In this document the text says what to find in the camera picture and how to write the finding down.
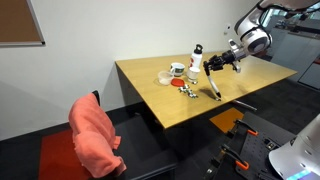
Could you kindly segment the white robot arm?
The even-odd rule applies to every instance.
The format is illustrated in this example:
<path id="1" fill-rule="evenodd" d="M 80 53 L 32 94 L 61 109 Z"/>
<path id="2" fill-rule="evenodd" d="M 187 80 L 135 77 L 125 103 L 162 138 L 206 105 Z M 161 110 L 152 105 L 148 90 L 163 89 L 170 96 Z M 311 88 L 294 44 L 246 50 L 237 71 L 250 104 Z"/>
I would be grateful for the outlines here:
<path id="1" fill-rule="evenodd" d="M 241 72 L 237 62 L 243 58 L 266 50 L 272 44 L 272 36 L 265 30 L 261 17 L 269 9 L 280 9 L 293 14 L 305 13 L 309 7 L 317 4 L 319 0 L 260 0 L 246 15 L 238 20 L 234 31 L 239 36 L 240 44 L 229 40 L 230 49 L 220 56 L 214 55 L 203 62 L 207 76 L 210 71 L 222 70 L 225 64 L 231 64 L 233 69 Z"/>

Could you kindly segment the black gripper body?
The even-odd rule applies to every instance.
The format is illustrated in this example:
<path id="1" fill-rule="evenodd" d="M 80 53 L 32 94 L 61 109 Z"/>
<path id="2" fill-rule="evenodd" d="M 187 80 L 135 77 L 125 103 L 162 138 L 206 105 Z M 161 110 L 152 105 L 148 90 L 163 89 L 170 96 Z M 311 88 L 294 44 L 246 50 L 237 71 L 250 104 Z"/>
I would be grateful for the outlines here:
<path id="1" fill-rule="evenodd" d="M 216 56 L 214 58 L 215 65 L 225 65 L 225 64 L 231 64 L 232 60 L 234 59 L 233 54 L 230 50 L 222 53 L 220 56 Z"/>

